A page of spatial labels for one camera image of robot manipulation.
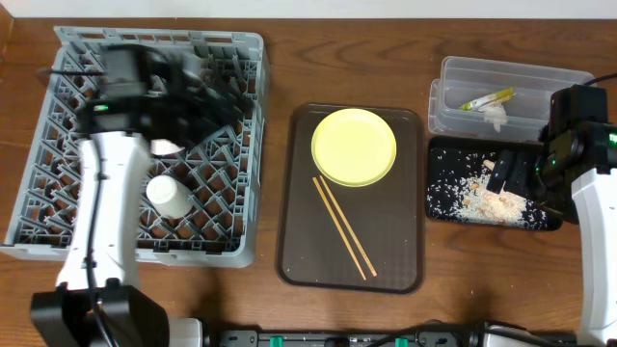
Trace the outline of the white round bowl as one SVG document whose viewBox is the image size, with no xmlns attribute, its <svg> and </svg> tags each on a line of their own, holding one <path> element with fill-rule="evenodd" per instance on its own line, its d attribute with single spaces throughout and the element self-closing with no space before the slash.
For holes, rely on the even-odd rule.
<svg viewBox="0 0 617 347">
<path fill-rule="evenodd" d="M 184 147 L 174 144 L 165 139 L 152 140 L 150 142 L 150 152 L 154 156 L 167 156 L 184 150 Z"/>
</svg>

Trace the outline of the yellow plastic wrapper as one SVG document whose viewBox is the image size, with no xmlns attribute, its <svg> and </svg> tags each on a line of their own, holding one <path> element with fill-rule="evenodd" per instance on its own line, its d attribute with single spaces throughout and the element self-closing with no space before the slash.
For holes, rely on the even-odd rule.
<svg viewBox="0 0 617 347">
<path fill-rule="evenodd" d="M 494 106 L 497 104 L 501 104 L 503 102 L 509 101 L 510 99 L 512 99 L 514 96 L 516 95 L 516 93 L 514 92 L 513 88 L 508 88 L 505 90 L 501 90 L 495 93 L 490 93 L 487 95 L 484 95 L 482 97 L 476 98 L 472 101 L 469 101 L 465 104 L 463 104 L 460 107 L 460 110 L 463 111 L 478 111 L 480 112 L 481 110 L 485 109 L 486 107 L 489 106 Z"/>
</svg>

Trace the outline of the yellow round plate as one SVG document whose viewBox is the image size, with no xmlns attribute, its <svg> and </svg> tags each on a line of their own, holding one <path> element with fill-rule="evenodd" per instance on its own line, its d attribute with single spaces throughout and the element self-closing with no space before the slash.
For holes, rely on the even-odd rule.
<svg viewBox="0 0 617 347">
<path fill-rule="evenodd" d="M 320 121 L 310 141 L 319 172 L 346 187 L 363 187 L 384 178 L 396 160 L 391 127 L 374 112 L 346 108 Z"/>
</svg>

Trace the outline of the wooden chopstick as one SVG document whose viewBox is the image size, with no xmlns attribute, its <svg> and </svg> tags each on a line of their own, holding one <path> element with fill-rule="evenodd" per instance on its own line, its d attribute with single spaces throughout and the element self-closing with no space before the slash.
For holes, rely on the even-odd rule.
<svg viewBox="0 0 617 347">
<path fill-rule="evenodd" d="M 375 269 L 375 267 L 373 266 L 370 258 L 368 257 L 364 247 L 362 246 L 362 242 L 360 241 L 359 237 L 357 236 L 356 232 L 353 230 L 348 218 L 346 217 L 344 211 L 342 210 L 340 204 L 338 203 L 337 199 L 335 198 L 335 195 L 333 194 L 332 190 L 330 189 L 329 184 L 327 183 L 326 179 L 324 178 L 323 175 L 320 175 L 318 179 L 319 184 L 321 185 L 322 189 L 325 192 L 326 197 L 328 198 L 334 212 L 335 215 L 338 219 L 338 221 L 340 222 L 343 231 L 345 232 L 347 238 L 348 236 L 351 237 L 351 239 L 354 241 L 355 243 L 355 247 L 358 250 L 358 252 L 360 253 L 360 255 L 362 256 L 363 261 L 366 264 L 367 269 L 369 270 L 369 272 L 371 273 L 371 275 L 373 277 L 377 277 L 377 271 Z"/>
<path fill-rule="evenodd" d="M 331 219 L 332 219 L 332 221 L 333 221 L 333 223 L 335 225 L 335 228 L 338 231 L 338 234 L 339 234 L 343 244 L 345 245 L 345 247 L 346 247 L 348 253 L 350 254 L 353 262 L 355 263 L 357 269 L 359 270 L 362 279 L 366 280 L 366 275 L 364 273 L 364 270 L 363 270 L 362 266 L 360 265 L 356 255 L 355 255 L 355 253 L 354 253 L 354 251 L 353 251 L 353 249 L 352 249 L 352 247 L 351 247 L 351 245 L 349 243 L 349 240 L 348 240 L 345 232 L 343 231 L 343 228 L 342 228 L 340 222 L 338 221 L 338 219 L 337 219 L 337 217 L 335 215 L 335 212 L 334 212 L 334 210 L 333 210 L 333 208 L 332 208 L 328 198 L 325 195 L 324 190 L 322 189 L 321 185 L 319 184 L 317 177 L 314 176 L 311 180 L 312 180 L 312 182 L 313 182 L 313 184 L 314 184 L 314 186 L 315 186 L 315 188 L 316 188 L 316 190 L 317 190 L 317 192 L 318 192 L 322 202 L 324 203 L 324 205 L 325 205 L 325 207 L 326 207 L 326 209 L 327 209 L 327 211 L 328 211 L 328 213 L 329 213 L 329 215 L 330 215 L 330 217 L 331 217 Z"/>
</svg>

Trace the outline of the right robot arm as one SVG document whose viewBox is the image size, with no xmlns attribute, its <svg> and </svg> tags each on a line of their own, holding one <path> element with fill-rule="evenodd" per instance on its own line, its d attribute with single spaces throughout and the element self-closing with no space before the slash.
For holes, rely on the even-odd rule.
<svg viewBox="0 0 617 347">
<path fill-rule="evenodd" d="M 616 126 L 594 81 L 550 98 L 541 151 L 504 150 L 487 188 L 531 200 L 580 229 L 583 307 L 577 344 L 616 343 Z"/>
</svg>

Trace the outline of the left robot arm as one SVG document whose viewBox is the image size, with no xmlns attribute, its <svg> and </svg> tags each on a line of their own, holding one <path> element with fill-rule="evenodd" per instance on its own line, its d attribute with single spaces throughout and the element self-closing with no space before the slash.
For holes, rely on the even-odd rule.
<svg viewBox="0 0 617 347">
<path fill-rule="evenodd" d="M 136 231 L 151 144 L 191 148 L 241 120 L 253 102 L 186 56 L 140 44 L 102 52 L 104 82 L 78 111 L 81 190 L 67 259 L 30 316 L 49 346 L 204 346 L 197 318 L 172 319 L 139 289 Z"/>
</svg>

